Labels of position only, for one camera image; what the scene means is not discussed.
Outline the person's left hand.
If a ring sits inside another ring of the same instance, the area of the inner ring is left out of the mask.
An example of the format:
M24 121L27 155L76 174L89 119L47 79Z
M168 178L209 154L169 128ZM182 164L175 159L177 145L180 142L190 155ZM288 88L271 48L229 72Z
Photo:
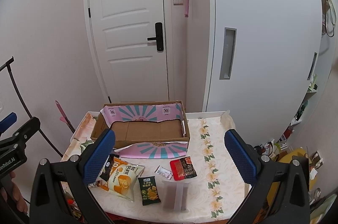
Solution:
M27 203L25 202L18 186L12 181L16 177L15 172L13 171L10 172L9 176L10 176L11 189L12 189L10 196L13 197L13 200L15 201L18 211L27 215L27 212L28 212Z

